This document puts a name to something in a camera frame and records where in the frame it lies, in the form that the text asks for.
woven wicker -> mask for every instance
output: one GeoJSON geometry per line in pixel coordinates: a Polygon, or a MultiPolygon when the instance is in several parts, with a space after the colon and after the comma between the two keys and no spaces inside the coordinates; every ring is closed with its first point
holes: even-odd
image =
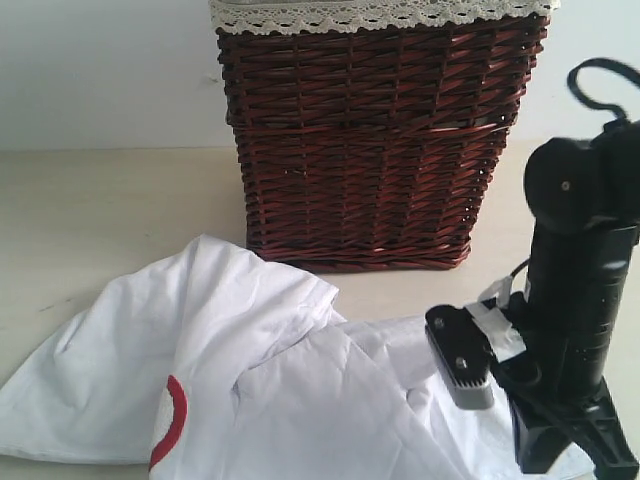
{"type": "Polygon", "coordinates": [[[547,24],[219,30],[247,247],[316,272],[458,265],[547,24]]]}

white table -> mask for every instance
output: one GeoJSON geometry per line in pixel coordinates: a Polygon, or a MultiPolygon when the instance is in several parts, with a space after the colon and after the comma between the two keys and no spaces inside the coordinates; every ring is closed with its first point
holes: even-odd
{"type": "MultiPolygon", "coordinates": [[[[450,272],[328,275],[352,320],[424,312],[473,299],[529,252],[533,221],[522,172],[537,144],[503,156],[473,235],[450,272]]],[[[0,154],[0,384],[112,278],[180,251],[202,232],[239,244],[244,204],[231,150],[0,154]]],[[[640,269],[632,268],[607,375],[630,444],[640,452],[637,346],[640,269]]],[[[0,457],[3,480],[141,480],[144,466],[69,466],[0,457]]]]}

white lace trim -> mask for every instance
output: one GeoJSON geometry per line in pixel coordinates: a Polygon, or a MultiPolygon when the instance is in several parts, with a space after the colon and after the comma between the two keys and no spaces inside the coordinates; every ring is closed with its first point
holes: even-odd
{"type": "Polygon", "coordinates": [[[477,19],[499,20],[505,16],[547,16],[560,0],[336,0],[247,4],[209,0],[213,26],[226,32],[292,35],[302,31],[352,33],[360,28],[378,30],[423,24],[439,27],[447,22],[472,23],[477,19]]]}

white wall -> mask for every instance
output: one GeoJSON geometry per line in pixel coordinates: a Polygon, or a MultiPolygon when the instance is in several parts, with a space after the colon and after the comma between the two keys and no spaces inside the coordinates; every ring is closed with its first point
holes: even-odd
{"type": "MultiPolygon", "coordinates": [[[[609,117],[566,73],[600,55],[640,67],[639,18],[638,0],[565,0],[514,137],[596,133],[609,117]]],[[[217,53],[206,0],[0,0],[0,149],[232,145],[217,53]]],[[[640,91],[585,77],[640,118],[640,91]]]]}

brown wicker basket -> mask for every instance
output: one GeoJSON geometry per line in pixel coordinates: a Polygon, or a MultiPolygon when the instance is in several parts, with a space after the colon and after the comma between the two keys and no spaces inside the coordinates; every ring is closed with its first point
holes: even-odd
{"type": "Polygon", "coordinates": [[[458,265],[547,24],[219,30],[247,247],[323,272],[458,265]]]}

